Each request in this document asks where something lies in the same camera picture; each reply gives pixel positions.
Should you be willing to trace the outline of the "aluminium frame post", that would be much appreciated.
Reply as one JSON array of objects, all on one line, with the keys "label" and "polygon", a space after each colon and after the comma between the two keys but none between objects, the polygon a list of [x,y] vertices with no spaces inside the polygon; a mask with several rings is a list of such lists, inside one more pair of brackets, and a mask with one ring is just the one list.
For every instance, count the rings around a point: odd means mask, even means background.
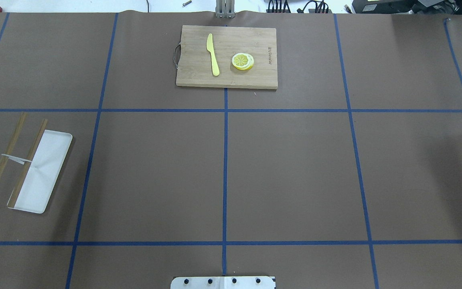
[{"label": "aluminium frame post", "polygon": [[234,18],[235,1],[234,0],[217,0],[216,1],[216,18]]}]

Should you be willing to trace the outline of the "yellow lemon slice toy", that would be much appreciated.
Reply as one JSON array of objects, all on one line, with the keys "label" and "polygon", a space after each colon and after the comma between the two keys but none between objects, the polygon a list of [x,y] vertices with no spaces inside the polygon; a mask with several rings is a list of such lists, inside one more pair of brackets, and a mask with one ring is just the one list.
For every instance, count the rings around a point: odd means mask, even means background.
[{"label": "yellow lemon slice toy", "polygon": [[231,63],[233,64],[233,67],[237,70],[247,71],[254,66],[255,61],[253,56],[249,53],[237,53],[233,55]]}]

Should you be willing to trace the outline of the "wooden cutting board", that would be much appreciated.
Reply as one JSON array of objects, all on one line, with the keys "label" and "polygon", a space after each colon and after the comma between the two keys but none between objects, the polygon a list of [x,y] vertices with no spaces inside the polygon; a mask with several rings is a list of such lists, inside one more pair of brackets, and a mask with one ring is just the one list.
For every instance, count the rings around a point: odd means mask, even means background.
[{"label": "wooden cutting board", "polygon": [[[213,34],[219,76],[213,76],[207,36]],[[201,88],[276,90],[278,88],[277,30],[275,28],[183,25],[176,85]],[[255,64],[247,71],[233,67],[237,53],[249,53]]]}]

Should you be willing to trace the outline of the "white rectangular tray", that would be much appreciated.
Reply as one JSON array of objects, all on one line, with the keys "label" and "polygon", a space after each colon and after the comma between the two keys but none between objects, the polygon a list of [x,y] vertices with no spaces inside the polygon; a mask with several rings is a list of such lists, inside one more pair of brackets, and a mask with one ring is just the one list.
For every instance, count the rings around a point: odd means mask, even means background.
[{"label": "white rectangular tray", "polygon": [[44,213],[72,139],[70,133],[45,130],[32,161],[9,156],[9,159],[21,165],[30,163],[30,168],[15,204],[11,205],[9,201],[8,208],[35,214]]}]

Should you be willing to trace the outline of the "yellow plastic knife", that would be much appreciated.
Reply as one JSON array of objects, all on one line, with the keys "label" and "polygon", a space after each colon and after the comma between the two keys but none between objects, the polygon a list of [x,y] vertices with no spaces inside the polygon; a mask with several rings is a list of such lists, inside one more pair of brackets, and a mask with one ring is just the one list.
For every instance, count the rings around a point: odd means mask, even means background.
[{"label": "yellow plastic knife", "polygon": [[213,76],[219,76],[220,75],[220,69],[218,66],[217,58],[216,58],[216,53],[215,49],[213,46],[213,34],[209,33],[207,36],[207,45],[206,45],[207,51],[210,54],[211,58],[211,73]]}]

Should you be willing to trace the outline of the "wooden chopstick outer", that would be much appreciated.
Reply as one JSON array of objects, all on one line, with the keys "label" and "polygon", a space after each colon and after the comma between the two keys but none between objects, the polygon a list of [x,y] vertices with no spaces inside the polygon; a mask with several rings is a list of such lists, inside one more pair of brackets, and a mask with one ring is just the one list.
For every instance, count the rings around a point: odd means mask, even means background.
[{"label": "wooden chopstick outer", "polygon": [[11,135],[11,138],[8,142],[8,145],[6,146],[6,150],[4,153],[2,153],[2,155],[0,156],[0,179],[2,177],[2,174],[6,168],[6,165],[7,165],[7,162],[8,162],[8,155],[10,155],[13,150],[14,150],[14,147],[18,141],[18,138],[20,136],[20,133],[22,131],[22,127],[24,126],[24,122],[27,118],[27,113],[26,112],[22,112],[20,114],[20,117],[19,117],[19,120],[17,122],[17,124],[15,125],[15,128],[14,128],[14,131],[13,131],[13,134]]}]

